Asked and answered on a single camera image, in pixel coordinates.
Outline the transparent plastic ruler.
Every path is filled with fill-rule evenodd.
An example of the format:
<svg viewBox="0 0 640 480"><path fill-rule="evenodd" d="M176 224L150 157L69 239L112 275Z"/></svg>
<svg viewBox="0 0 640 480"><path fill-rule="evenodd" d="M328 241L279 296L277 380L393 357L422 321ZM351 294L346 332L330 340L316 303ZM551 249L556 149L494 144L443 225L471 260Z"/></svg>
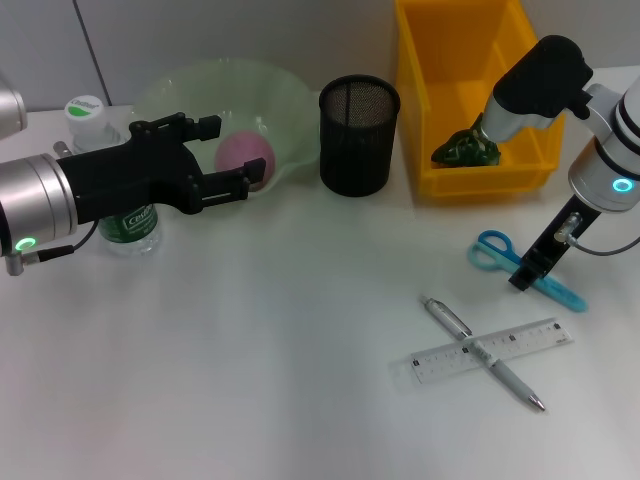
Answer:
<svg viewBox="0 0 640 480"><path fill-rule="evenodd" d="M565 323L549 318L479 337L487 350L509 361L555 347L571 344L574 339ZM390 364L393 380L399 388L435 383L481 365L456 343L409 354Z"/></svg>

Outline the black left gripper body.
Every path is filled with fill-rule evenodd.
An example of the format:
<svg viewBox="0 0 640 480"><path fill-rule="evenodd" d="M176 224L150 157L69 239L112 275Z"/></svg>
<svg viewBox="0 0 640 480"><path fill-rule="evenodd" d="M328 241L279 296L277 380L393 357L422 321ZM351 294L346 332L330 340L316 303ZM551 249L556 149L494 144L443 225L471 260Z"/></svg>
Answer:
<svg viewBox="0 0 640 480"><path fill-rule="evenodd" d="M164 204L193 215L203 210L204 175L185 143L198 138L182 113L136 121L125 143L58 161L80 224Z"/></svg>

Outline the yellow plastic bin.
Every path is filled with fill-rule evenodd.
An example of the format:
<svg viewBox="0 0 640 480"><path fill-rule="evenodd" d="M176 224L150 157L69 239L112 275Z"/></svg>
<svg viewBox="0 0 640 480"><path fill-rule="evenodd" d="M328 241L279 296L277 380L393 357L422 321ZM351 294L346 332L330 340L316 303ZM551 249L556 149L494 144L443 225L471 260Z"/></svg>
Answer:
<svg viewBox="0 0 640 480"><path fill-rule="evenodd" d="M395 0L395 87L409 182L439 204L533 192L557 170L564 121L527 128L500 146L496 166L443 167L431 156L484 110L495 83L536 43L519 0Z"/></svg>

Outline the green glass fruit plate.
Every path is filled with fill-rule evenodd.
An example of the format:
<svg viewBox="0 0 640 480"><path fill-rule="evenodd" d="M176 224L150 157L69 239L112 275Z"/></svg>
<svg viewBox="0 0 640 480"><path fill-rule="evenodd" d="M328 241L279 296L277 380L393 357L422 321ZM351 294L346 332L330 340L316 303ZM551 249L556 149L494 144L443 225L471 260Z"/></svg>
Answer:
<svg viewBox="0 0 640 480"><path fill-rule="evenodd" d="M187 148L205 173L217 171L215 155L238 132L261 135L275 154L272 174L252 193L261 196L319 160L318 95L293 73L257 60L221 58L173 70L138 97L129 119L156 120L176 112L198 120L217 115L220 137Z"/></svg>

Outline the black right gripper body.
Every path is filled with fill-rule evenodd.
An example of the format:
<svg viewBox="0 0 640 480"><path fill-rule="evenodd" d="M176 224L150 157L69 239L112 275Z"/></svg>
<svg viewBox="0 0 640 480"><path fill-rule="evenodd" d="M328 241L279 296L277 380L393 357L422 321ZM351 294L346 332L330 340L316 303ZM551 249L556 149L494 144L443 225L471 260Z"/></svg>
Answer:
<svg viewBox="0 0 640 480"><path fill-rule="evenodd" d="M600 212L573 195L523 255L520 270L549 273L569 249L568 238L580 237Z"/></svg>

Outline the black mesh pen holder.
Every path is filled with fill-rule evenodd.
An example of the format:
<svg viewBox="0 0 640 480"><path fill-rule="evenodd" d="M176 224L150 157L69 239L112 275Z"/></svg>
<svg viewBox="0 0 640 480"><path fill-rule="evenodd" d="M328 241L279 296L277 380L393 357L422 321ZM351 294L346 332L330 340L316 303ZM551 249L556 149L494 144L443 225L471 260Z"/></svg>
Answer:
<svg viewBox="0 0 640 480"><path fill-rule="evenodd" d="M319 95L320 176L345 197L365 197L387 183L400 97L371 75L337 78Z"/></svg>

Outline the green plastic wrapper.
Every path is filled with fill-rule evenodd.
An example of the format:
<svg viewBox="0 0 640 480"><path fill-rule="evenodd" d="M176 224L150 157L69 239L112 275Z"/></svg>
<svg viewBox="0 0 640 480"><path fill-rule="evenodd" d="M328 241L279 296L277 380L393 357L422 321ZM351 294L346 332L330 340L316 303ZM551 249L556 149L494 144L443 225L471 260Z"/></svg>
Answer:
<svg viewBox="0 0 640 480"><path fill-rule="evenodd" d="M431 161L449 168L496 166L501 152L482 132L480 113L469 129L454 133L431 155Z"/></svg>

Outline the clear green-label water bottle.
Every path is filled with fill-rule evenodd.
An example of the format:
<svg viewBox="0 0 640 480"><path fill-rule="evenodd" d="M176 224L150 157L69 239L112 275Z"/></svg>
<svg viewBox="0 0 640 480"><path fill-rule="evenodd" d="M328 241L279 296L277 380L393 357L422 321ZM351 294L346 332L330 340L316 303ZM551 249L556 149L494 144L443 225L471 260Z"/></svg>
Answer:
<svg viewBox="0 0 640 480"><path fill-rule="evenodd" d="M72 135L73 154L121 145L127 140L110 123L104 104L95 96L71 99L65 106L65 116ZM98 230L106 245L121 256L148 254L160 241L159 218L153 205L101 219Z"/></svg>

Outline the blue scissors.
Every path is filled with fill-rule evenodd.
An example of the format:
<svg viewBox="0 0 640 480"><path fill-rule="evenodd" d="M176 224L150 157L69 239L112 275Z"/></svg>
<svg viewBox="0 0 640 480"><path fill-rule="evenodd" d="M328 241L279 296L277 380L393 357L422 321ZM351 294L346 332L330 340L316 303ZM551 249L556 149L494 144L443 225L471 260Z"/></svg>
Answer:
<svg viewBox="0 0 640 480"><path fill-rule="evenodd" d="M482 232L469 247L467 258L481 270L503 270L511 274L518 270L521 262L510 238L497 230ZM584 313L588 310L588 304L582 297L553 278L537 279L532 287L573 312Z"/></svg>

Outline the pink peach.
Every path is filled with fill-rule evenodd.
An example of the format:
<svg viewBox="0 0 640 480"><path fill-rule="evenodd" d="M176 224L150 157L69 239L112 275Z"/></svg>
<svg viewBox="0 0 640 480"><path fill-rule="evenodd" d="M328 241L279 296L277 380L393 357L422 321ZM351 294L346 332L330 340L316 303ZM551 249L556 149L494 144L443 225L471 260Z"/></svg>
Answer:
<svg viewBox="0 0 640 480"><path fill-rule="evenodd" d="M238 168L245 162L262 158L266 162L263 180L251 186L252 191L263 189L275 171L276 156L270 143L254 131L238 131L225 137L219 144L215 157L216 172Z"/></svg>

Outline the silver grey pen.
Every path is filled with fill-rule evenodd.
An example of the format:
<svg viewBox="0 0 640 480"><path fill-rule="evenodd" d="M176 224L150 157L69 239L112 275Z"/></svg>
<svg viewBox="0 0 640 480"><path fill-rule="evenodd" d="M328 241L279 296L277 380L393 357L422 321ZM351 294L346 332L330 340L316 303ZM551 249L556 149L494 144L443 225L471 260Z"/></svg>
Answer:
<svg viewBox="0 0 640 480"><path fill-rule="evenodd" d="M499 357L491 354L473 336L471 329L444 303L424 295L419 297L424 309L452 338L468 352L515 397L534 409L544 412L546 406L534 390L522 381Z"/></svg>

